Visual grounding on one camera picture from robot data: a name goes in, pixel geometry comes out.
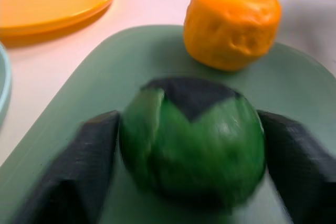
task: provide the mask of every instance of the table surface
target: table surface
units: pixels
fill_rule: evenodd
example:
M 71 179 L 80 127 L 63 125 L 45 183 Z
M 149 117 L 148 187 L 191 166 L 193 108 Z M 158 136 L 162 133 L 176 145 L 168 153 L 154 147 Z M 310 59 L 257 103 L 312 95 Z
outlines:
M 82 30 L 48 42 L 9 49 L 13 90 L 0 131 L 0 165 L 100 42 L 132 26 L 182 24 L 189 1 L 115 0 L 99 20 Z M 283 18 L 277 41 L 314 56 L 335 75 L 336 0 L 280 1 Z

